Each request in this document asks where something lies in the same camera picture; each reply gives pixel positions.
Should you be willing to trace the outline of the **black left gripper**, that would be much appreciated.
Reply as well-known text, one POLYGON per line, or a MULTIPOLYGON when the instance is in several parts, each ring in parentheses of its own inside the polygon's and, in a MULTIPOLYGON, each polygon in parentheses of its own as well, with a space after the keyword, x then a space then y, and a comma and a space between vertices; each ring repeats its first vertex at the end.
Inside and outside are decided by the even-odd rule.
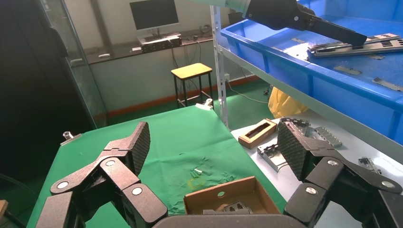
POLYGON ((317 18, 313 10, 296 0, 251 0, 245 18, 273 30, 308 30, 352 46, 362 46, 367 40, 363 34, 317 18))

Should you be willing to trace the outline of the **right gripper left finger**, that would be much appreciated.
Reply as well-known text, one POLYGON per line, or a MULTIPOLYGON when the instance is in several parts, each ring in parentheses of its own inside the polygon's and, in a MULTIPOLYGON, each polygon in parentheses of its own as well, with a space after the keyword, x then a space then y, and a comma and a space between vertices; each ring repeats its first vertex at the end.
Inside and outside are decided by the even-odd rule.
POLYGON ((83 228, 107 203, 132 228, 151 228, 167 217, 165 204, 139 178, 150 144, 147 122, 110 141, 94 162, 51 186, 36 226, 83 228))

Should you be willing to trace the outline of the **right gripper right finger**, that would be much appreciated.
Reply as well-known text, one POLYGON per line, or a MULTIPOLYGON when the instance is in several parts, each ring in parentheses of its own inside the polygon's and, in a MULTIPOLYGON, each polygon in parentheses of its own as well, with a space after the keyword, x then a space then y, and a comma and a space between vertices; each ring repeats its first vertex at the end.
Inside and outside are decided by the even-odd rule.
POLYGON ((277 130, 278 149, 301 182, 285 215, 312 228, 334 202, 364 228, 402 227, 401 185, 348 161, 327 142, 303 136, 291 122, 280 123, 277 130))

